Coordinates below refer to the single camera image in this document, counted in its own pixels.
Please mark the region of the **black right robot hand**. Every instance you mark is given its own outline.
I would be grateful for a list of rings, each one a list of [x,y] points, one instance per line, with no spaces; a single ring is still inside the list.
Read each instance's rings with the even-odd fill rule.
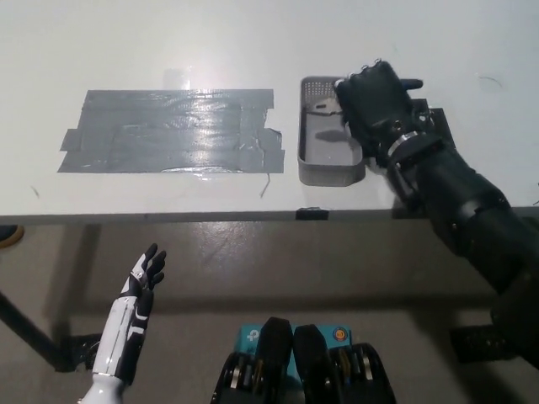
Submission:
[[[368,157],[386,167],[391,146],[420,128],[408,92],[420,89],[420,79],[402,79],[387,61],[376,60],[360,72],[335,83],[345,122]]]

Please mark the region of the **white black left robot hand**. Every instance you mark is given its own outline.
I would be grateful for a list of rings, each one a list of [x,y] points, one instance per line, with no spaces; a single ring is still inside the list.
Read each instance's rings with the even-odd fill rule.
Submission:
[[[154,299],[164,278],[166,253],[153,243],[136,261],[114,300],[93,364],[98,375],[113,376],[125,385],[135,378]]]

